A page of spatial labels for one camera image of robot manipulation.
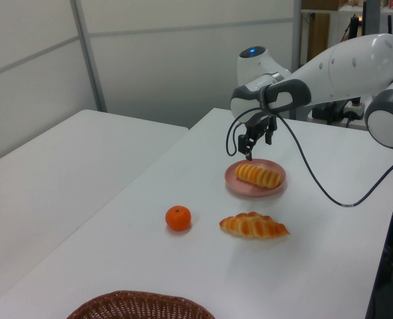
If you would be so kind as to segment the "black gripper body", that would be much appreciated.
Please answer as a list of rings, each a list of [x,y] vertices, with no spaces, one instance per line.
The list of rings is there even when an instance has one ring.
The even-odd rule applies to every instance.
[[[245,123],[246,133],[250,136],[273,134],[277,130],[277,117],[274,115],[264,116],[261,113],[250,116]]]

